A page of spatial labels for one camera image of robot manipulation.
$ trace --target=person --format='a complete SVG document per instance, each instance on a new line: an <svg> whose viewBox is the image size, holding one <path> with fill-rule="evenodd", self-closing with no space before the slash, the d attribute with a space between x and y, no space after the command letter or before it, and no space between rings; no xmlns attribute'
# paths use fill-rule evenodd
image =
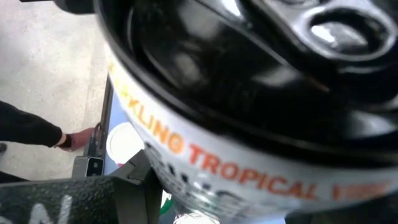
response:
<svg viewBox="0 0 398 224"><path fill-rule="evenodd" d="M77 133L67 134L40 116L0 101L0 142L58 147L73 152L90 140L93 131L94 128L86 128Z"/></svg>

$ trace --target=concrete floor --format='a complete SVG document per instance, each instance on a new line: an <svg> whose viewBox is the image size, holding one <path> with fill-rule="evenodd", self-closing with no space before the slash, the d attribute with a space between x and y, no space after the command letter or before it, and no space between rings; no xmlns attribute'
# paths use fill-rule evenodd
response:
<svg viewBox="0 0 398 224"><path fill-rule="evenodd" d="M106 64L94 16L74 16L51 1L0 1L0 99L74 132L101 117ZM71 176L75 156L9 143L0 170L30 180Z"/></svg>

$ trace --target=blue surface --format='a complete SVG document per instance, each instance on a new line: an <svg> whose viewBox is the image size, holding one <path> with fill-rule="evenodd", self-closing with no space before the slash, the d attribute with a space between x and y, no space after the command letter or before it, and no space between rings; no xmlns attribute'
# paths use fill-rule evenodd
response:
<svg viewBox="0 0 398 224"><path fill-rule="evenodd" d="M116 94L113 94L108 135L114 127L124 122L128 122L127 116L120 107L120 102L119 99L116 97ZM115 171L117 168L119 168L118 165L116 165L116 163L109 157L108 152L106 151L104 174L108 175Z"/></svg>

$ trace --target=white object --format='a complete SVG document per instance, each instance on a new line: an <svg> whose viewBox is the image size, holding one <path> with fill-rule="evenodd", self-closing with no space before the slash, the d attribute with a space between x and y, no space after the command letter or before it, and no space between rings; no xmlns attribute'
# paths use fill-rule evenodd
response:
<svg viewBox="0 0 398 224"><path fill-rule="evenodd" d="M128 122L114 127L106 140L106 151L118 166L125 164L141 149L144 149L144 142Z"/></svg>

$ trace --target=shoe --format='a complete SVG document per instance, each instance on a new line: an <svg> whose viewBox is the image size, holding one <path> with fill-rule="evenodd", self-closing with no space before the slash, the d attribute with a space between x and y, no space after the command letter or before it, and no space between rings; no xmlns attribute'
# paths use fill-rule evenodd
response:
<svg viewBox="0 0 398 224"><path fill-rule="evenodd" d="M72 139L71 146L68 148L60 147L60 149L67 152L73 152L84 147L90 141L90 137L91 134L93 134L93 131L94 128L87 128L80 131L79 133L69 134Z"/></svg>
<svg viewBox="0 0 398 224"><path fill-rule="evenodd" d="M7 151L7 145L5 143L0 143L0 153Z"/></svg>

